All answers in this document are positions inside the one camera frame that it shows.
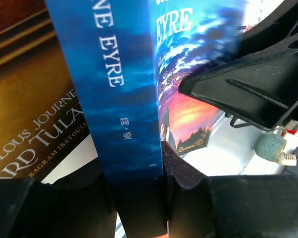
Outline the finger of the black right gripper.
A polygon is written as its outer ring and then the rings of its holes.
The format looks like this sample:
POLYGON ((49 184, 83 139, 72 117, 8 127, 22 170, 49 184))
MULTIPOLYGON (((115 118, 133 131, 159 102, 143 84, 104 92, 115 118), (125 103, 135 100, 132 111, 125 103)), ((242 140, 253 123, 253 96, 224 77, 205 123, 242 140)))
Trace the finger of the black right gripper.
POLYGON ((242 33, 236 58, 261 51, 298 33, 298 0, 283 1, 261 22, 242 33))
POLYGON ((179 91, 271 131, 298 121, 298 53, 268 62, 234 60, 188 76, 179 91))

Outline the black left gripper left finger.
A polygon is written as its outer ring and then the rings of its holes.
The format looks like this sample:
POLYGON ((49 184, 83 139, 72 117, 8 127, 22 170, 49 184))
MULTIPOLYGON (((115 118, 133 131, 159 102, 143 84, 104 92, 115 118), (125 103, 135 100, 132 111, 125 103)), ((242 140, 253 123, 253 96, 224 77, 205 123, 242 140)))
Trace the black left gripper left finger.
POLYGON ((77 189, 0 180, 0 238, 112 238, 116 215, 100 179, 77 189))

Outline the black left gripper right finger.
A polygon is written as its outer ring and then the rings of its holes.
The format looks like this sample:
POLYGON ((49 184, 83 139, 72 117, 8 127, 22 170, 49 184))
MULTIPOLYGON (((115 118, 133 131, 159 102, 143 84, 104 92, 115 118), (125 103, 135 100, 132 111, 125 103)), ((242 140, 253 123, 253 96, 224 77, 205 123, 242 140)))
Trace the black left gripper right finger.
POLYGON ((298 175, 209 177, 162 143, 171 238, 298 238, 298 175))

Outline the Edward Tulane brown book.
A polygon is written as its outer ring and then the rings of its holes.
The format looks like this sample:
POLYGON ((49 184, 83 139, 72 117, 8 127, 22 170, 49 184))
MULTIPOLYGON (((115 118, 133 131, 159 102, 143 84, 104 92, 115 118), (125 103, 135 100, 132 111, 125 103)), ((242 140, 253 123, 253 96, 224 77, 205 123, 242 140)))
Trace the Edward Tulane brown book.
POLYGON ((0 0, 0 179, 44 183, 97 158, 42 0, 0 0))

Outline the Jane Eyre blue book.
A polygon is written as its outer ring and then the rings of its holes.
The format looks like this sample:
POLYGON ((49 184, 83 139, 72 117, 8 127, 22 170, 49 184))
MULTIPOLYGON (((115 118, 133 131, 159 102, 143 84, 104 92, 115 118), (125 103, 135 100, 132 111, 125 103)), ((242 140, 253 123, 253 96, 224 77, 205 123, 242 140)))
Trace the Jane Eyre blue book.
POLYGON ((181 95, 232 60, 242 0, 48 0, 46 6, 126 235, 167 232, 162 143, 206 147, 223 115, 181 95))

